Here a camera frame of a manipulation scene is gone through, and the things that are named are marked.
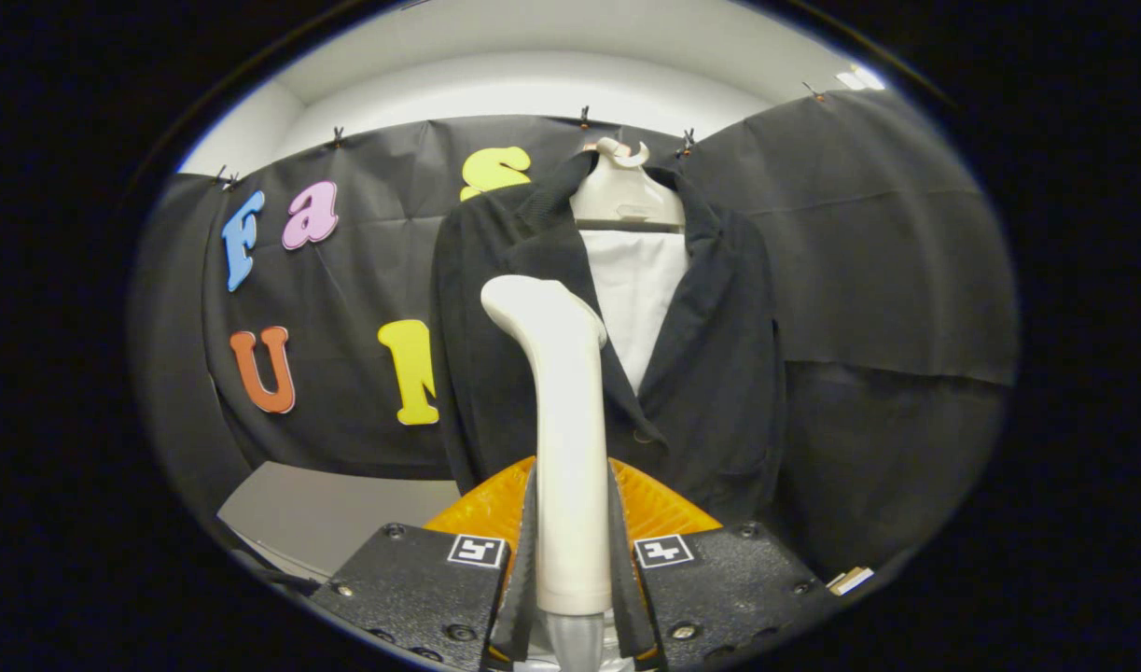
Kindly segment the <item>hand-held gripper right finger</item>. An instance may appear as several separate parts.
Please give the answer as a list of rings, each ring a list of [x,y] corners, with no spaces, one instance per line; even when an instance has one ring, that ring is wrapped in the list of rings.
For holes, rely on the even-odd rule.
[[[835,615],[835,593],[761,523],[717,523],[609,467],[614,622],[638,671],[737,667]]]

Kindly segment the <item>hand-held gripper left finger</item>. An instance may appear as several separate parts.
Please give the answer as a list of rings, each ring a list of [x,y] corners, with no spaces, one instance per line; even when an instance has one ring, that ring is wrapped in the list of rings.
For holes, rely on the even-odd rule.
[[[383,525],[310,604],[422,666],[509,671],[536,620],[535,463],[503,469],[430,523]]]

